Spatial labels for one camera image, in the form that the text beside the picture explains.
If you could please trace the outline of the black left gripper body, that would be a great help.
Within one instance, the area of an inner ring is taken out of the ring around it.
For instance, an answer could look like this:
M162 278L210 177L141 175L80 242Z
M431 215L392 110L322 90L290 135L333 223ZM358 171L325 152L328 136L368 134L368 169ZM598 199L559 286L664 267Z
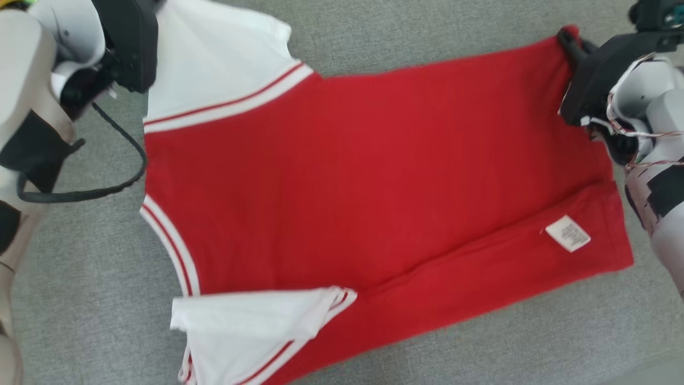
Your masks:
M103 70L112 81L145 93L156 80L158 1L95 1L105 34Z

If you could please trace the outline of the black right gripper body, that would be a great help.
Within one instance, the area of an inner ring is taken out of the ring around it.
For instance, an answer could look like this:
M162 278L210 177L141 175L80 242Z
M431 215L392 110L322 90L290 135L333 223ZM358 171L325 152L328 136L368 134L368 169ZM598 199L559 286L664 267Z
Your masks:
M596 47L577 68L559 113L568 125L580 126L584 117L606 111L608 93L631 64L651 53L674 52L682 44L682 30L637 32L614 36Z

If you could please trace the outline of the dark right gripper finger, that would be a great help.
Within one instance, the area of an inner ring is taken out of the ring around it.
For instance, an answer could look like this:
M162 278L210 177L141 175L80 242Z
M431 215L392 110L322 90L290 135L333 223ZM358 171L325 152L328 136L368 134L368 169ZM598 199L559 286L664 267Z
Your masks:
M570 26L562 27L556 39L562 47L571 68L579 64L595 51L595 44L579 36L579 32Z

